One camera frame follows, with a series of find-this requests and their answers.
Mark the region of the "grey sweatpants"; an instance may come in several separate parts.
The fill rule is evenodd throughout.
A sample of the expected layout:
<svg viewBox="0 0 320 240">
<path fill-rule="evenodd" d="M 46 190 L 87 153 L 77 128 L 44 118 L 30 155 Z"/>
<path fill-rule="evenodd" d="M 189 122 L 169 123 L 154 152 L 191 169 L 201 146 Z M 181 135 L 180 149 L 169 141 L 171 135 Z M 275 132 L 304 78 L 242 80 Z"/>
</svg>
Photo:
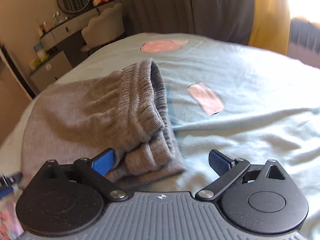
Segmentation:
<svg viewBox="0 0 320 240">
<path fill-rule="evenodd" d="M 155 60 L 45 90 L 23 136 L 22 183 L 28 185 L 49 159 L 71 164 L 108 148 L 114 150 L 114 161 L 105 177 L 124 189 L 185 170 Z"/>
</svg>

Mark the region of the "light blue patterned bedsheet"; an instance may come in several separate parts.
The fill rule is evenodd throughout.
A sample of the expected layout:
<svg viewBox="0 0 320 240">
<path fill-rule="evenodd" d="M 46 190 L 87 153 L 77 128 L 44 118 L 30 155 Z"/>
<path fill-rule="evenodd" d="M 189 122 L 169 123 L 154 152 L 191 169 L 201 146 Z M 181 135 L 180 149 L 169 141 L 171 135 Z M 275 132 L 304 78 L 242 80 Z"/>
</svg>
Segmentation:
<svg viewBox="0 0 320 240">
<path fill-rule="evenodd" d="M 216 173 L 217 149 L 253 164 L 276 159 L 306 196 L 302 233 L 319 239 L 319 69 L 268 51 L 187 34 L 142 33 L 105 46 L 59 83 L 93 79 L 153 58 L 187 169 L 144 191 L 190 191 Z"/>
</svg>

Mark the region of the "grey bedside cabinet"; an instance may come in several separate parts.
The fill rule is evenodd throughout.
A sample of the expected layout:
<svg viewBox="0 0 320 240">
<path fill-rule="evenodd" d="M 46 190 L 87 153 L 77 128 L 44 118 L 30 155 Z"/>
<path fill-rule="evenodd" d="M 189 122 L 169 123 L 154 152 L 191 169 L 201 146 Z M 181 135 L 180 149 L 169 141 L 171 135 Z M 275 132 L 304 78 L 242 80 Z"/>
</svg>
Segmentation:
<svg viewBox="0 0 320 240">
<path fill-rule="evenodd" d="M 37 68 L 30 77 L 36 88 L 39 91 L 43 91 L 72 69 L 73 68 L 65 53 L 60 51 L 54 57 Z"/>
</svg>

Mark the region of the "grey vanity desk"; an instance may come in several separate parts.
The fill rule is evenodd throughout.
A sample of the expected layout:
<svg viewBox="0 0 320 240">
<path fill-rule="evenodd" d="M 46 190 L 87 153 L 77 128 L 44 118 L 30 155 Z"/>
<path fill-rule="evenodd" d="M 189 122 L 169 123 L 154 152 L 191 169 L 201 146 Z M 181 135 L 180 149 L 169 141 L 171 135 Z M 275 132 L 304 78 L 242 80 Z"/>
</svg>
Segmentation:
<svg viewBox="0 0 320 240">
<path fill-rule="evenodd" d="M 111 8 L 115 4 L 115 1 L 110 1 L 66 20 L 43 35 L 40 38 L 40 43 L 45 51 L 50 50 L 66 38 L 88 26 L 88 23 L 92 18 L 97 17 L 105 9 Z"/>
</svg>

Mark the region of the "grey pleated radiator cover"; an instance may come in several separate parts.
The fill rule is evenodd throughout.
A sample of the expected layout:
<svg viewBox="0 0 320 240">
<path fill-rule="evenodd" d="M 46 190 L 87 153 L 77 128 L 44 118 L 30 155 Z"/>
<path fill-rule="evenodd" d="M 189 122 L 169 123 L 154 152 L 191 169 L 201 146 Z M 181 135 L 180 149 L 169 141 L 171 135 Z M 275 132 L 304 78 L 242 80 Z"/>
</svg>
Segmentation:
<svg viewBox="0 0 320 240">
<path fill-rule="evenodd" d="M 319 38 L 319 23 L 293 18 L 290 25 L 288 57 L 319 68 Z"/>
</svg>

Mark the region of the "white vanity chair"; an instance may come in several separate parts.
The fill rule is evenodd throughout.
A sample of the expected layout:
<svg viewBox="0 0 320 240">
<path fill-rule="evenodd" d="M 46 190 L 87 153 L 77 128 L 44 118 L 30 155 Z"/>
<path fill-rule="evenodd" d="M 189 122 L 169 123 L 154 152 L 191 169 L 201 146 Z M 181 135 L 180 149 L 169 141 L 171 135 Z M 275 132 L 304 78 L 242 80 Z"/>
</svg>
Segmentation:
<svg viewBox="0 0 320 240">
<path fill-rule="evenodd" d="M 123 23 L 123 5 L 115 4 L 107 8 L 101 14 L 88 23 L 81 31 L 86 44 L 81 48 L 82 52 L 89 52 L 93 48 L 110 43 L 125 33 Z"/>
</svg>

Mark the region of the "yellow curtain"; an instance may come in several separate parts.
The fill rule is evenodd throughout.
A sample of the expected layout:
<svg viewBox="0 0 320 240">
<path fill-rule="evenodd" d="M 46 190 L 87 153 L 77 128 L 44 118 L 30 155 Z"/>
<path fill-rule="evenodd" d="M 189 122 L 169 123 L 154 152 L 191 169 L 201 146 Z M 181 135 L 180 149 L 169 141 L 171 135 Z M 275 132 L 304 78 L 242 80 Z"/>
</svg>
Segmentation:
<svg viewBox="0 0 320 240">
<path fill-rule="evenodd" d="M 254 0 L 249 46 L 286 55 L 290 35 L 288 0 Z"/>
</svg>

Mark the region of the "grey curtain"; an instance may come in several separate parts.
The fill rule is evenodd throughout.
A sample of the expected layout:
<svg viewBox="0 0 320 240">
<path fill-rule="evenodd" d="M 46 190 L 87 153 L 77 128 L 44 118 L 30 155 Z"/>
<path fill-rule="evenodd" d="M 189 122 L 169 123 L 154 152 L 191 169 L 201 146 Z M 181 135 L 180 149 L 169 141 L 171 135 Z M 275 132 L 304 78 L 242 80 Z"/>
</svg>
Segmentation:
<svg viewBox="0 0 320 240">
<path fill-rule="evenodd" d="M 247 45 L 254 0 L 116 0 L 130 34 L 186 33 Z"/>
</svg>

